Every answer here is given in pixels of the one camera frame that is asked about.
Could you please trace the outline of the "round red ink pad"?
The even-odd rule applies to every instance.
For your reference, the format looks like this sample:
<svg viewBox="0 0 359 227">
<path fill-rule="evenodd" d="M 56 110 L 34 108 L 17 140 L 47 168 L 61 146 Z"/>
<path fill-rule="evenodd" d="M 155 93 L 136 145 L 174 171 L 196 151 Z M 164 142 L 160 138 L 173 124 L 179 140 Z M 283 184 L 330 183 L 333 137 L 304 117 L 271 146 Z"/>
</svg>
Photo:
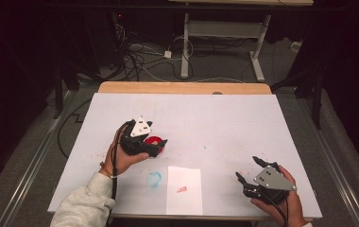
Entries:
<svg viewBox="0 0 359 227">
<path fill-rule="evenodd" d="M 160 153 L 163 152 L 166 140 L 162 140 L 158 136 L 147 137 L 144 141 L 145 152 L 149 154 L 150 157 L 157 157 Z"/>
</svg>

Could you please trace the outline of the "black metal stand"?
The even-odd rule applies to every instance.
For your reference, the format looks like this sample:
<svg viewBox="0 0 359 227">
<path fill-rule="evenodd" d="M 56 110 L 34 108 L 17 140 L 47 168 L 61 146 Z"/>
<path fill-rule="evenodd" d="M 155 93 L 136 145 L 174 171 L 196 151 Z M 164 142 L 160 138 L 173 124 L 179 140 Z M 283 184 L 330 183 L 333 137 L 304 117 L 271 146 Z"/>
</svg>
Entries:
<svg viewBox="0 0 359 227">
<path fill-rule="evenodd" d="M 322 67 L 318 64 L 307 66 L 300 72 L 288 76 L 280 82 L 274 83 L 270 86 L 270 90 L 274 92 L 282 87 L 295 87 L 296 98 L 312 98 L 311 117 L 316 128 L 320 130 L 320 109 L 323 87 Z"/>
</svg>

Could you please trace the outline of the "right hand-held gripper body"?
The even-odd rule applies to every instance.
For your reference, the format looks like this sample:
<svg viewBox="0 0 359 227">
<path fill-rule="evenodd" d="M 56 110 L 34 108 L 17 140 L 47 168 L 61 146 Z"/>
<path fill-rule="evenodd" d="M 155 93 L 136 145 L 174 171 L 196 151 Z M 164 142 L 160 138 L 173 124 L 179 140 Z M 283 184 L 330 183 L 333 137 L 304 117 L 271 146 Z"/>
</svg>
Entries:
<svg viewBox="0 0 359 227">
<path fill-rule="evenodd" d="M 296 191 L 294 183 L 287 180 L 274 166 L 268 165 L 253 178 L 254 184 L 243 180 L 243 193 L 246 197 L 258 199 L 266 204 L 280 204 L 290 191 Z"/>
</svg>

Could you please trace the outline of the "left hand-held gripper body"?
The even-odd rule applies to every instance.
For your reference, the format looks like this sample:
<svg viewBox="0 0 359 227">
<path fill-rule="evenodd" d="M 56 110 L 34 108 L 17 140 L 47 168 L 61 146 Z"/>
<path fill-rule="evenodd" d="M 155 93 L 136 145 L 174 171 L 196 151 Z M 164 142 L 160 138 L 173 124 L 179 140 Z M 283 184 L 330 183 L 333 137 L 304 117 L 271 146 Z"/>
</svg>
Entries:
<svg viewBox="0 0 359 227">
<path fill-rule="evenodd" d="M 151 127 L 148 127 L 146 120 L 141 116 L 137 120 L 132 119 L 129 122 L 126 122 L 125 129 L 120 139 L 120 144 L 124 152 L 128 155 L 136 155 L 145 152 L 144 141 L 150 133 L 152 133 Z"/>
</svg>

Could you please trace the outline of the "white metal desk frame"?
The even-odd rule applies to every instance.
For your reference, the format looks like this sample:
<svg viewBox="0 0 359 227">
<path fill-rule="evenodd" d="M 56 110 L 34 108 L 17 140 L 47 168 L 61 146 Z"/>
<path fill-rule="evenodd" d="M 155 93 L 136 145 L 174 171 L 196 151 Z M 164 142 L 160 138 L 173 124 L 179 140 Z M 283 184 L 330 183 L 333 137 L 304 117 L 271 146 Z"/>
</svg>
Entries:
<svg viewBox="0 0 359 227">
<path fill-rule="evenodd" d="M 311 7 L 314 0 L 170 0 L 181 3 L 184 7 L 195 6 L 196 4 L 207 4 L 208 6 L 224 7 L 263 7 L 264 9 L 278 9 L 279 7 Z M 254 50 L 248 52 L 249 61 L 256 79 L 264 82 L 265 77 L 259 63 L 259 54 L 265 39 L 271 19 L 271 13 L 266 13 L 261 22 L 230 22 L 212 20 L 194 20 L 189 12 L 184 13 L 183 22 L 183 48 L 181 54 L 180 77 L 188 79 L 191 73 L 190 57 L 194 50 L 189 37 L 219 37 L 219 38 L 241 38 L 256 39 L 257 44 Z"/>
</svg>

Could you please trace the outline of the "metal floor rail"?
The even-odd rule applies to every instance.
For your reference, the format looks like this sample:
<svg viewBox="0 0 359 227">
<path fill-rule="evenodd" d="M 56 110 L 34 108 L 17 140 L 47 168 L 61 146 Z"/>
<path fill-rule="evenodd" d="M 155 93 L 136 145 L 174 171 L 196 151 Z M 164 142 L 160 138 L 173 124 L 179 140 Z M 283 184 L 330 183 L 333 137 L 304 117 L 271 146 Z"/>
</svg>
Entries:
<svg viewBox="0 0 359 227">
<path fill-rule="evenodd" d="M 347 181 L 347 178 L 341 171 L 341 168 L 338 162 L 333 156 L 333 151 L 331 150 L 327 140 L 322 133 L 322 130 L 316 128 L 316 124 L 312 120 L 311 111 L 308 106 L 308 102 L 304 99 L 299 99 L 298 104 L 300 105 L 307 122 L 315 133 L 316 139 L 318 140 L 321 151 L 323 154 L 324 163 L 327 165 L 330 175 L 333 178 L 334 185 L 337 187 L 337 190 L 342 198 L 343 202 L 348 209 L 350 216 L 353 220 L 353 223 L 356 227 L 359 227 L 359 202 L 356 198 L 354 191 L 352 190 L 350 184 Z"/>
<path fill-rule="evenodd" d="M 48 152 L 49 145 L 56 133 L 57 128 L 62 124 L 63 118 L 67 115 L 67 109 L 75 99 L 77 91 L 67 91 L 63 97 L 62 103 L 64 107 L 60 111 L 59 116 L 54 116 L 51 119 L 50 126 L 48 127 L 41 143 L 39 144 L 31 162 L 26 168 L 26 171 L 20 179 L 14 193 L 12 194 L 7 207 L 5 208 L 1 218 L 0 227 L 10 227 L 14 221 L 23 201 L 26 198 L 31 185 L 33 184 L 39 169 L 43 163 L 44 157 Z"/>
</svg>

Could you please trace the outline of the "white paper sheet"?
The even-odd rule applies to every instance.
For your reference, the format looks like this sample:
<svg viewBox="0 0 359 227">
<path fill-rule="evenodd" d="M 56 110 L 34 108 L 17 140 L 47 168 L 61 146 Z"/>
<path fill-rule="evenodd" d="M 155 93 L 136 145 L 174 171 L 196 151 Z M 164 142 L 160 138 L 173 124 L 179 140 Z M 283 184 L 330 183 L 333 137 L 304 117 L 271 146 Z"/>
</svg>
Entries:
<svg viewBox="0 0 359 227">
<path fill-rule="evenodd" d="M 166 214 L 191 216 L 203 214 L 199 169 L 178 166 L 168 168 Z"/>
</svg>

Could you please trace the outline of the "person's right hand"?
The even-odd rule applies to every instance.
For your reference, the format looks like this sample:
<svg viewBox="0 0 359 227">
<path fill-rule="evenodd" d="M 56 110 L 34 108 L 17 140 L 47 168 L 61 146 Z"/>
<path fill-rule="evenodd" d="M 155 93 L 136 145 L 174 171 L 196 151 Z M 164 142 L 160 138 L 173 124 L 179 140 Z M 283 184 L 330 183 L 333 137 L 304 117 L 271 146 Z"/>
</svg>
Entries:
<svg viewBox="0 0 359 227">
<path fill-rule="evenodd" d="M 257 199 L 251 199 L 250 202 L 269 214 L 280 227 L 305 227 L 308 224 L 296 191 L 290 191 L 287 199 L 280 203 L 278 208 Z"/>
</svg>

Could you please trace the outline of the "person's left hand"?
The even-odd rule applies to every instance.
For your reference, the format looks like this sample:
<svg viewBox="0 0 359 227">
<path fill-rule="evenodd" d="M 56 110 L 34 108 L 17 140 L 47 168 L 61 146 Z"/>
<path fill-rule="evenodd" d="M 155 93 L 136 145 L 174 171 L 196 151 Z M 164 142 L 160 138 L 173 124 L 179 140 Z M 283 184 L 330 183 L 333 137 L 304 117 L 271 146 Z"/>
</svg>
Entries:
<svg viewBox="0 0 359 227">
<path fill-rule="evenodd" d="M 126 154 L 119 144 L 121 135 L 122 132 L 117 130 L 114 135 L 114 139 L 108 149 L 105 161 L 100 166 L 99 173 L 103 174 L 104 176 L 118 176 L 124 173 L 132 165 L 140 163 L 149 158 L 149 155 L 145 152 L 136 155 Z"/>
</svg>

